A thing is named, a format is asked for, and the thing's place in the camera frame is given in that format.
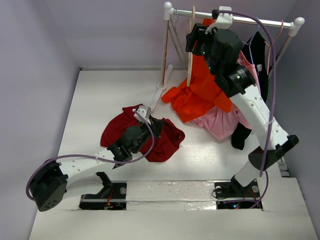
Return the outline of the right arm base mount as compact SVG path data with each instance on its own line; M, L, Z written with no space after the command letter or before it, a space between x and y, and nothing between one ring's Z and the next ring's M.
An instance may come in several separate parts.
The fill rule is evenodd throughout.
M230 180L215 182L211 195L216 200L218 209L263 209L256 179L247 186L242 186L235 176Z

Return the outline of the dark red t shirt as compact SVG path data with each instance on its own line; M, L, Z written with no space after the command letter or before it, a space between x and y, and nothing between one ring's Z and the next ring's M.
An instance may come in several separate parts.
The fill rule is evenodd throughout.
M102 147L107 148L112 145L128 127L139 125L133 112L133 109L138 107L138 105L123 107L122 113L107 124L100 138ZM145 157L149 162L163 163L167 161L179 149L180 143L185 139L185 133L178 129L171 120L168 118L162 120L164 125L160 137L154 140L152 150Z

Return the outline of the pink t shirt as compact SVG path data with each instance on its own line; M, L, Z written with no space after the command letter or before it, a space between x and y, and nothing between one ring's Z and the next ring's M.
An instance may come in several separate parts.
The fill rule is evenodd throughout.
M192 120L192 123L200 128L208 130L209 133L218 141L222 141L231 136L238 123L242 123L249 129L251 128L239 108L233 103L232 110L228 113L215 106L203 116Z

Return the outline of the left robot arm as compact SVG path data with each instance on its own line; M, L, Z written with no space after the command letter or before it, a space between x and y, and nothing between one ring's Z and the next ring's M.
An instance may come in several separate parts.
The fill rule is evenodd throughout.
M46 160L28 180L27 196L35 202L40 212L56 207L63 199L78 195L109 200L115 190L107 175L108 163L118 168L136 162L133 155L147 141L155 144L161 136L164 123L164 120L150 118L144 123L132 125L115 143L95 155L65 155L63 162L60 156ZM98 178L92 192L76 184L91 176Z

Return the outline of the orange t shirt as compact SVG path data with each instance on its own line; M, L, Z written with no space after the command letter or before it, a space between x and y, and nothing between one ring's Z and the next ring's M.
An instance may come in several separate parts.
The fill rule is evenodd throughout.
M226 113L233 108L233 103L215 83L204 58L196 55L192 56L189 85L185 79L179 86L169 89L161 100L171 104L183 123L202 117L214 107Z

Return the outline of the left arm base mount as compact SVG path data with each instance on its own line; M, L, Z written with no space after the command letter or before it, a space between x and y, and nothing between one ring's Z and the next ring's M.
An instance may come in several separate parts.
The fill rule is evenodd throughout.
M127 182L111 181L105 172L97 172L102 189L97 194L84 194L79 201L81 210L122 211L127 209Z

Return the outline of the beige wooden hanger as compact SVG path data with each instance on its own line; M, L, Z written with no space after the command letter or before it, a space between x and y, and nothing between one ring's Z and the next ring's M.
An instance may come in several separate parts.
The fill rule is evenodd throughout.
M195 17L196 17L196 8L192 6L192 18L188 19L187 22L187 33L190 34L195 25ZM187 53L187 81L186 86L189 87L191 83L192 76L192 67L193 67L193 54L191 52Z

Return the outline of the white clothes rack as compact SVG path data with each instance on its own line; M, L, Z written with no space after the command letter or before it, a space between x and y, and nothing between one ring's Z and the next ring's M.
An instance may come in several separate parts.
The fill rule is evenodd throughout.
M163 13L164 34L163 34L163 47L162 47L162 61L161 61L161 68L160 68L159 83L157 84L155 95L149 105L150 111L152 113L156 110L156 107L161 99L161 96L167 88L166 83L173 70L173 66L171 64L167 65L168 36L170 35L169 23L170 23L171 16L176 15L178 17L180 16L192 17L192 11L176 9L172 6L172 3L169 1L164 3L163 8L164 8L164 13ZM220 10L218 11L218 13L232 14L233 23L242 23L242 24L250 24L250 25L259 24L260 28L264 30L266 35L269 35L267 27L288 29L287 38L285 39L277 55L275 55L275 57L273 58L272 65L270 65L270 67L267 68L268 75L270 77L273 75L274 68L276 67L281 57L283 56L292 38L297 35L300 28L305 23L305 19L303 17L297 17L293 22L281 22L281 21L274 21L274 20L259 19L255 16L248 15L247 13L236 12L233 10L232 11ZM195 12L195 18L213 19L212 13L197 12L197 11Z

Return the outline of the grey plastic hanger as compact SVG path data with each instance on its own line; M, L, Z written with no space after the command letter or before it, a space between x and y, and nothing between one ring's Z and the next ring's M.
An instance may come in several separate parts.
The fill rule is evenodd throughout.
M182 69L186 69L187 68L187 57L186 57L186 54L183 50L182 42L180 40L176 25L175 25L174 21L172 20L172 18L170 18L170 20L169 20L168 31L169 31L169 35L171 37L171 41L173 43L176 55L179 59L180 66Z

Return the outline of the black t shirt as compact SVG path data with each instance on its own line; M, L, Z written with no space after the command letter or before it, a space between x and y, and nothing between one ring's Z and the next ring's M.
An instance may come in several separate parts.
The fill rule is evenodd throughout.
M251 52L253 56L254 66L260 86L260 94L264 102L267 101L269 91L269 79L265 62L266 43L260 32L258 32L252 41ZM249 49L247 45L242 48L242 53L246 60L251 64ZM245 141L251 134L252 130L238 123L236 129L231 136L231 145L238 150L243 150Z

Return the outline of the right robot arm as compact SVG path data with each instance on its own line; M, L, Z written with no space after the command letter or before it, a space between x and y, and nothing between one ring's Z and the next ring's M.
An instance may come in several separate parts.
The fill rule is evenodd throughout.
M235 196L242 196L261 171L276 163L299 143L276 121L259 92L251 72L238 63L242 41L229 29L210 29L196 23L186 36L187 52L202 56L214 81L244 115L259 142L241 170L230 183Z

